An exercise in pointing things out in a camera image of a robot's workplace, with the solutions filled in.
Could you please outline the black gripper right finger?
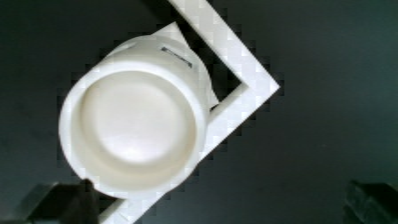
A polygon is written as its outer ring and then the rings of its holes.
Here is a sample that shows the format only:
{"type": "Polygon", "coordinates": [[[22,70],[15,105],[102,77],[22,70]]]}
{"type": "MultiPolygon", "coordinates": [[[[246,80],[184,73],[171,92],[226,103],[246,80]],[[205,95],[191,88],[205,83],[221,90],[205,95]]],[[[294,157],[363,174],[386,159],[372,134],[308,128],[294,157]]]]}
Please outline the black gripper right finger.
{"type": "Polygon", "coordinates": [[[398,224],[398,190],[390,184],[349,183],[344,224],[398,224]]]}

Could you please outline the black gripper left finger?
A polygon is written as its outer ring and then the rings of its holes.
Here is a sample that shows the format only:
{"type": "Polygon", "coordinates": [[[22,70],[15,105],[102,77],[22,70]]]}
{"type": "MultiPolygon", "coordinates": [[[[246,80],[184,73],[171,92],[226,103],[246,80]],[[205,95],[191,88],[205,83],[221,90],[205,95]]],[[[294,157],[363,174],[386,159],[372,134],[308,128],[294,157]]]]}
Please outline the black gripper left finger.
{"type": "Polygon", "coordinates": [[[98,197],[89,180],[40,184],[0,224],[100,224],[98,197]]]}

